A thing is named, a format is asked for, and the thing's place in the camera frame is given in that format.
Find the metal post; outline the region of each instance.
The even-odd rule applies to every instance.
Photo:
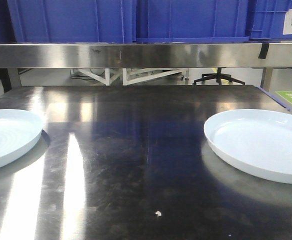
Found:
[[[269,92],[270,90],[270,82],[273,69],[274,69],[273,67],[264,67],[262,71],[260,87],[266,90],[267,92]]]
[[[10,77],[11,87],[18,88],[21,87],[21,80],[17,68],[8,68],[8,73]]]

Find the stainless steel shelf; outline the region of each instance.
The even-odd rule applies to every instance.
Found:
[[[262,48],[267,47],[266,58],[260,59]],[[0,44],[0,68],[207,67],[292,67],[292,41],[216,44]]]

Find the metal tabletop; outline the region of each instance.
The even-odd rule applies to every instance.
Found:
[[[292,240],[292,185],[234,169],[203,135],[221,111],[286,112],[253,86],[20,87],[6,108],[46,123],[0,168],[0,240]]]

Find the chair leg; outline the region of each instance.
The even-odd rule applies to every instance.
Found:
[[[203,81],[206,81],[206,80],[215,79],[216,77],[217,77],[217,74],[214,73],[214,74],[212,74],[210,76],[206,76],[206,77],[203,77],[203,78],[195,80],[193,85],[196,85],[197,82],[203,82]]]
[[[233,77],[229,77],[229,76],[224,75],[222,78],[225,79],[225,80],[227,80],[227,81],[229,81],[230,83],[231,83],[231,82],[235,82],[235,83],[239,83],[239,84],[243,84],[243,85],[245,85],[245,82],[240,81],[240,80],[238,80],[238,79],[235,79],[235,78],[233,78]]]

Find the stainless steel table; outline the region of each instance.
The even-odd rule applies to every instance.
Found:
[[[269,91],[273,68],[292,67],[292,40],[242,43],[0,44],[0,68],[12,87],[21,86],[17,68],[263,68]]]
[[[228,166],[203,135],[221,111],[285,112],[253,86],[20,87],[5,108],[46,124],[0,168],[0,240],[292,240],[292,185]]]

